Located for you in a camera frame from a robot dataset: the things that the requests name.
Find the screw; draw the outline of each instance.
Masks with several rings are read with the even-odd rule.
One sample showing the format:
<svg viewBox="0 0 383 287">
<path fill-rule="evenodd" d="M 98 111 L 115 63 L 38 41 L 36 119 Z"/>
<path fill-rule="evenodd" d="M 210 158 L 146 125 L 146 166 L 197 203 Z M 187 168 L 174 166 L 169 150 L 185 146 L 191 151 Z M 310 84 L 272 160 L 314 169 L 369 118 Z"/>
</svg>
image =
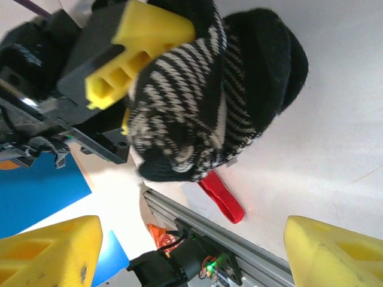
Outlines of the screw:
<svg viewBox="0 0 383 287">
<path fill-rule="evenodd" d="M 213 281 L 213 283 L 218 282 L 218 274 L 217 273 L 213 275 L 212 281 Z"/>
<path fill-rule="evenodd" d="M 226 269 L 226 273 L 227 275 L 231 276 L 231 275 L 234 275 L 234 269 L 229 267 L 228 269 Z"/>
</svg>

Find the red object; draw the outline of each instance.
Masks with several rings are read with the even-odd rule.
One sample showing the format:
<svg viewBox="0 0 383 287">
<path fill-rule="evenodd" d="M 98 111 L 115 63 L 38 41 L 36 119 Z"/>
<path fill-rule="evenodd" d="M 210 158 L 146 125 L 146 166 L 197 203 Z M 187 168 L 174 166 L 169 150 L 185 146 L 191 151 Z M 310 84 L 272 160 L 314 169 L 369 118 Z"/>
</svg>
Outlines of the red object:
<svg viewBox="0 0 383 287">
<path fill-rule="evenodd" d="M 166 228 L 162 228 L 154 224 L 148 224 L 148 229 L 154 239 L 154 242 L 156 243 L 157 248 L 165 247 L 177 241 L 173 235 L 166 233 L 167 232 Z M 177 248 L 178 245 L 179 244 L 173 247 L 167 248 L 164 250 L 164 252 L 170 253 L 170 251 Z"/>
<path fill-rule="evenodd" d="M 245 217 L 244 209 L 215 171 L 209 172 L 209 175 L 198 184 L 232 223 L 236 224 Z"/>
</svg>

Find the green led light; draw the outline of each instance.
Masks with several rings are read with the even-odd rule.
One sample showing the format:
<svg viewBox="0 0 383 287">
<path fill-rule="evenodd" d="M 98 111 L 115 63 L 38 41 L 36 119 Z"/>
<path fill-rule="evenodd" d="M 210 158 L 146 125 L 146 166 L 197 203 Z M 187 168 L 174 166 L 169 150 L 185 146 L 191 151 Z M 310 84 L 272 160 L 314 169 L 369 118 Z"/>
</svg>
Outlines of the green led light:
<svg viewBox="0 0 383 287">
<path fill-rule="evenodd" d="M 208 270 L 209 272 L 212 272 L 213 270 L 215 270 L 215 262 L 213 262 L 212 264 L 210 265 L 207 265 L 206 266 L 206 270 Z"/>
</svg>

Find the striped knit fabric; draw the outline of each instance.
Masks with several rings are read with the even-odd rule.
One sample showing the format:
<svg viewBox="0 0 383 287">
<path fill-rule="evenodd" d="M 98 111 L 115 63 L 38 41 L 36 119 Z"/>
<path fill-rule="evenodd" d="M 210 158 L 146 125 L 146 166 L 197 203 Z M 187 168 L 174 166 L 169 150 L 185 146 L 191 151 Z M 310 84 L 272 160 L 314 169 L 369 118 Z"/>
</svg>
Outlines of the striped knit fabric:
<svg viewBox="0 0 383 287">
<path fill-rule="evenodd" d="M 280 106 L 261 121 L 249 114 L 255 109 L 248 104 L 249 75 L 243 45 L 231 27 L 237 16 L 222 20 L 212 0 L 152 2 L 167 9 L 177 7 L 180 15 L 193 22 L 197 37 L 161 55 L 135 80 L 127 97 L 131 110 L 129 140 L 145 161 L 139 168 L 143 177 L 152 181 L 200 181 L 260 136 L 279 114 Z M 266 14 L 280 22 L 274 13 Z M 279 82 L 287 85 L 287 79 L 282 80 L 276 86 Z M 267 101 L 267 95 L 251 96 Z M 278 96 L 282 103 L 284 94 Z"/>
</svg>

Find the black cable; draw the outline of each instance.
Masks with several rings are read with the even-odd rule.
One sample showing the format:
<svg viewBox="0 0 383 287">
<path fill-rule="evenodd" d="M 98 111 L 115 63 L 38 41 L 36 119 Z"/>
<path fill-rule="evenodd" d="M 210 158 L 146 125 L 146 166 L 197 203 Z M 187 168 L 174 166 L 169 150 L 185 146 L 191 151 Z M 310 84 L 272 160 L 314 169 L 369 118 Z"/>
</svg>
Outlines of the black cable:
<svg viewBox="0 0 383 287">
<path fill-rule="evenodd" d="M 165 233 L 173 235 L 175 237 L 181 237 L 183 235 L 183 233 L 179 230 L 166 230 Z"/>
<path fill-rule="evenodd" d="M 167 249 L 169 249 L 169 248 L 171 248 L 173 246 L 176 246 L 177 244 L 181 243 L 181 241 L 184 240 L 184 239 L 185 239 L 185 236 L 182 235 L 177 241 L 175 241 L 175 242 L 173 242 L 173 243 L 171 243 L 169 245 L 163 246 L 163 247 L 159 248 L 158 250 L 162 250 L 162 251 L 167 250 Z"/>
<path fill-rule="evenodd" d="M 206 274 L 206 272 L 205 272 L 205 275 L 204 275 L 204 277 L 199 277 L 199 274 L 198 274 L 198 278 L 199 278 L 199 279 L 201 279 L 201 280 L 204 280 L 206 277 L 207 277 L 207 274 Z"/>
</svg>

